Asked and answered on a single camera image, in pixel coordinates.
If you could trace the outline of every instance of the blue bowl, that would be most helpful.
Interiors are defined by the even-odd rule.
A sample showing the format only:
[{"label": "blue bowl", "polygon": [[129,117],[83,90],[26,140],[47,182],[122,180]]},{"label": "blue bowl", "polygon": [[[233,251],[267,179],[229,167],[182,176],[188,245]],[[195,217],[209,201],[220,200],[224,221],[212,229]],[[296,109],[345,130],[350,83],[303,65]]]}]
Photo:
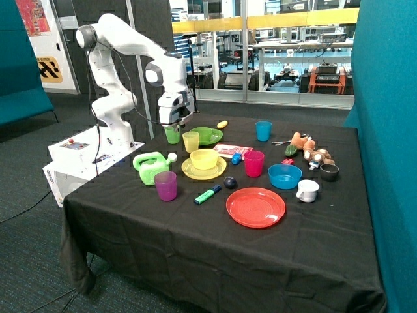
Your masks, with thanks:
[{"label": "blue bowl", "polygon": [[268,169],[272,186],[278,189],[293,189],[302,176],[302,171],[290,164],[275,164]]}]

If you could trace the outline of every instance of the teal partition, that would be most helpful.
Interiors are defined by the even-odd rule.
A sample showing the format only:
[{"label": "teal partition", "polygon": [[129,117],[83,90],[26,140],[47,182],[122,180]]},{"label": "teal partition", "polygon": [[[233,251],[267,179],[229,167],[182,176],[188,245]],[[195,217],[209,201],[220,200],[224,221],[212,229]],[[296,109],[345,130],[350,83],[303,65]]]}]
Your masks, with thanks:
[{"label": "teal partition", "polygon": [[357,127],[389,312],[417,312],[417,1],[362,1],[352,68]]},{"label": "teal partition", "polygon": [[0,4],[0,125],[52,111],[15,0]]}]

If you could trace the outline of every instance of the black and yellow sticker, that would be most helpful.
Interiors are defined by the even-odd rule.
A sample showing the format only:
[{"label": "black and yellow sticker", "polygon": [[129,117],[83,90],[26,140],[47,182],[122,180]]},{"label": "black and yellow sticker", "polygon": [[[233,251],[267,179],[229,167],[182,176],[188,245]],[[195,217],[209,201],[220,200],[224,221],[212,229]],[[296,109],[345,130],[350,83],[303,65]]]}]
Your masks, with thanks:
[{"label": "black and yellow sticker", "polygon": [[37,57],[42,83],[62,83],[63,76],[54,57]]}]

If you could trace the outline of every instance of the yellow bowl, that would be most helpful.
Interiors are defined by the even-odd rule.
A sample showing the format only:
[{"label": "yellow bowl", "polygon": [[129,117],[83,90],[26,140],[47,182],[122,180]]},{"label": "yellow bowl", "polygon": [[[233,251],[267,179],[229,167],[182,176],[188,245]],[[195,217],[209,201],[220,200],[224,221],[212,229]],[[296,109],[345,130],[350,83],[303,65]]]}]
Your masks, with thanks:
[{"label": "yellow bowl", "polygon": [[216,166],[219,154],[213,149],[199,149],[191,152],[190,158],[195,168],[208,170]]}]

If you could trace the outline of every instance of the gray carpet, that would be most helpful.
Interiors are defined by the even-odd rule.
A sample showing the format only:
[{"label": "gray carpet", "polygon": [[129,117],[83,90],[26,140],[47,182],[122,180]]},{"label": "gray carpet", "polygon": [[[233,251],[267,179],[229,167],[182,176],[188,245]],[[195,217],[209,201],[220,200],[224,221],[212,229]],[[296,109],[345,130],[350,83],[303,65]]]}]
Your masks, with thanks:
[{"label": "gray carpet", "polygon": [[[0,127],[0,221],[28,210],[49,192],[42,173],[51,160],[47,146],[94,125],[85,95],[49,97],[60,123],[49,112]],[[322,125],[342,125],[348,114],[343,110],[211,102],[199,103],[199,109]],[[63,310],[74,292],[59,265],[60,237],[61,210],[51,194],[30,211],[0,224],[0,312]],[[73,296],[65,312],[206,312],[119,275],[98,257],[92,270],[102,273],[95,289],[89,296]]]}]

